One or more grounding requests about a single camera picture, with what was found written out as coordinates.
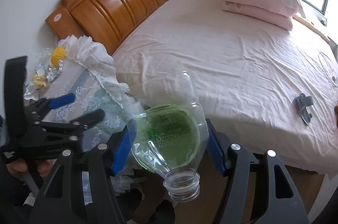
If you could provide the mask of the person left hand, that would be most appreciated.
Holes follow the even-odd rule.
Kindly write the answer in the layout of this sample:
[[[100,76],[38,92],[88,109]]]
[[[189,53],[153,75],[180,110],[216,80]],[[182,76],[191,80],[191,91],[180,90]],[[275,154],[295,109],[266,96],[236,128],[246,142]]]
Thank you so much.
[[[46,178],[55,164],[55,159],[42,161],[37,166],[37,171],[42,178]],[[8,172],[15,178],[23,180],[23,175],[28,172],[28,166],[22,159],[16,160],[6,165]]]

